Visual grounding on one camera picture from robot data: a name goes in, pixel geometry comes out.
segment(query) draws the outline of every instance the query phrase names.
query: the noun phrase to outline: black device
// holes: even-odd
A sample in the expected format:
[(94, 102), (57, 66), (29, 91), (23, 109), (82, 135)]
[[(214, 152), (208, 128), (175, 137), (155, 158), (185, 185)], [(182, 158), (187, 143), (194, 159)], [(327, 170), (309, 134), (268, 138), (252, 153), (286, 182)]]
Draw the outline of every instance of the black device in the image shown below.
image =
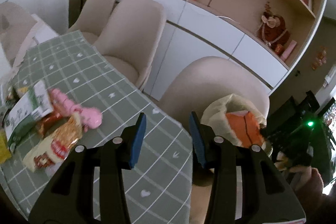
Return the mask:
[[(234, 146), (201, 124), (195, 112), (190, 115), (189, 129), (198, 162), (205, 169), (215, 169), (204, 224), (305, 223), (305, 212), (293, 190), (260, 146)], [(239, 168), (241, 201), (236, 198), (241, 190)], [(242, 209), (237, 217), (239, 202)]]
[[(44, 188), (29, 215), (30, 224), (130, 224), (121, 169), (137, 163), (146, 115), (103, 146), (76, 146)], [(100, 218), (94, 219), (93, 174), (100, 166)]]

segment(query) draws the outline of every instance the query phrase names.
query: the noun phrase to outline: pink toy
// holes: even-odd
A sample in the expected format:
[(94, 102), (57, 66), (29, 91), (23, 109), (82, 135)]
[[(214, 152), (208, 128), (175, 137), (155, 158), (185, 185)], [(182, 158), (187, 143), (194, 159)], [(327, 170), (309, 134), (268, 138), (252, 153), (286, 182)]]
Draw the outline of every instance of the pink toy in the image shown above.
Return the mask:
[(88, 128), (95, 129), (101, 125), (102, 113), (99, 109), (95, 107), (82, 107), (80, 104), (75, 104), (59, 89), (52, 89), (50, 91), (50, 98), (63, 117), (70, 117), (75, 111), (79, 112), (85, 132)]

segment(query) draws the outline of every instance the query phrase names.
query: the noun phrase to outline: chair seat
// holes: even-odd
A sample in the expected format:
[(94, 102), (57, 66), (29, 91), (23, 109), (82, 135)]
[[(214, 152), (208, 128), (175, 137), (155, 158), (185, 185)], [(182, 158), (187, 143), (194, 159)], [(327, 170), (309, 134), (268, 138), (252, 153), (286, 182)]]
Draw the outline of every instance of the chair seat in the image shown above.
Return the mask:
[(98, 39), (98, 36), (90, 32), (82, 32), (82, 34), (84, 38), (86, 39), (86, 41), (88, 41), (91, 45), (95, 43), (96, 40)]
[(104, 55), (105, 59), (115, 67), (120, 73), (125, 75), (125, 77), (135, 85), (136, 81), (139, 78), (137, 70), (131, 66), (129, 63), (109, 55)]

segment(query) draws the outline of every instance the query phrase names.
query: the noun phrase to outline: orange package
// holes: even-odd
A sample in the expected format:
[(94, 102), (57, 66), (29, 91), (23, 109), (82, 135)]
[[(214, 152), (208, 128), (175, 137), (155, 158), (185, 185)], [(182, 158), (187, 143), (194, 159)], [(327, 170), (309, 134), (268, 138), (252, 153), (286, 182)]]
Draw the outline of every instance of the orange package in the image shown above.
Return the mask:
[(242, 142), (242, 147), (250, 147), (253, 144), (262, 146), (265, 142), (260, 134), (260, 125), (250, 111), (238, 111), (226, 113), (231, 129)]

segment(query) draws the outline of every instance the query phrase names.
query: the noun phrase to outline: yellow package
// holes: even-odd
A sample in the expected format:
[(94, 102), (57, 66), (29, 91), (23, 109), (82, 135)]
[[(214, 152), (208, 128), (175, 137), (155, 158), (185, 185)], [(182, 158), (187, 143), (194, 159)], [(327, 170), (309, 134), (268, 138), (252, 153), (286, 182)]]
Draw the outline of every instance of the yellow package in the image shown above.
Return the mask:
[(3, 129), (0, 129), (0, 164), (3, 164), (6, 160), (12, 156), (11, 152), (7, 149), (6, 133)]

